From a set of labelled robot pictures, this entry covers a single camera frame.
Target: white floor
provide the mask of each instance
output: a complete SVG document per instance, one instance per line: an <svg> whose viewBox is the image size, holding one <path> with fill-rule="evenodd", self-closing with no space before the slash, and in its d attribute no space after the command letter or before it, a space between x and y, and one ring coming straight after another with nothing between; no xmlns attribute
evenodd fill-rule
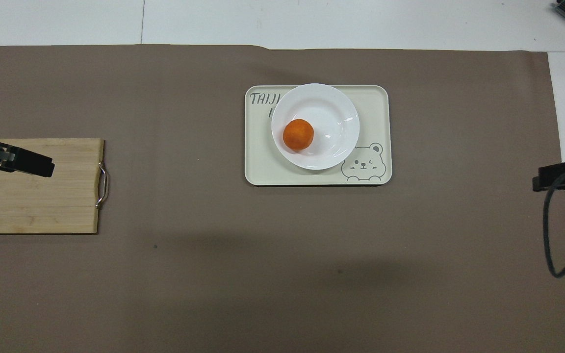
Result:
<svg viewBox="0 0 565 353"><path fill-rule="evenodd" d="M565 20L553 0L0 0L0 45L548 51L565 160Z"/></svg>

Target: brown paper backdrop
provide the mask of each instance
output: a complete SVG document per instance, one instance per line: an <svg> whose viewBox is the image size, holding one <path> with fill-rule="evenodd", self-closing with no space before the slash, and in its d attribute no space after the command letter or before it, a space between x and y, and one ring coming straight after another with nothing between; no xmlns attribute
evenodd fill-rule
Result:
<svg viewBox="0 0 565 353"><path fill-rule="evenodd" d="M386 89L389 183L247 183L245 91L308 82ZM0 235L0 351L565 352L545 53L0 47L0 138L94 137L99 234Z"/></svg>

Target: white plate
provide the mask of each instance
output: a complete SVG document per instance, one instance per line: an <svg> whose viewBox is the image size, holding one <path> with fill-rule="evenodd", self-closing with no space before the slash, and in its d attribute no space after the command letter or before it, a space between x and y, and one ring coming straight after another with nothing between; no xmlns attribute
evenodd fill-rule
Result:
<svg viewBox="0 0 565 353"><path fill-rule="evenodd" d="M294 151L283 141L283 131L294 119L311 124L311 146ZM359 115L352 101L329 85L309 83L285 94L272 115L272 137L278 150L298 167L322 170L341 163L359 139Z"/></svg>

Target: orange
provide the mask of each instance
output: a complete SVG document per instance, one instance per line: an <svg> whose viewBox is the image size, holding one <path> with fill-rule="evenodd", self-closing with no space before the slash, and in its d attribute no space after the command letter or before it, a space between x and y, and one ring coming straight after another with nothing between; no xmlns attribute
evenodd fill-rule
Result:
<svg viewBox="0 0 565 353"><path fill-rule="evenodd" d="M295 119L287 124L282 140L294 151L304 150L313 142L313 127L303 119Z"/></svg>

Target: wooden cutting board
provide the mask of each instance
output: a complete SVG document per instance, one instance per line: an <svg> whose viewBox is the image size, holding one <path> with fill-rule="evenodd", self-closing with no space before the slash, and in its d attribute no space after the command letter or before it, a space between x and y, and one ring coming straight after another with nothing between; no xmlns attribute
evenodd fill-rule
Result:
<svg viewBox="0 0 565 353"><path fill-rule="evenodd" d="M0 139L53 158L51 178L0 171L0 234L97 233L102 139Z"/></svg>

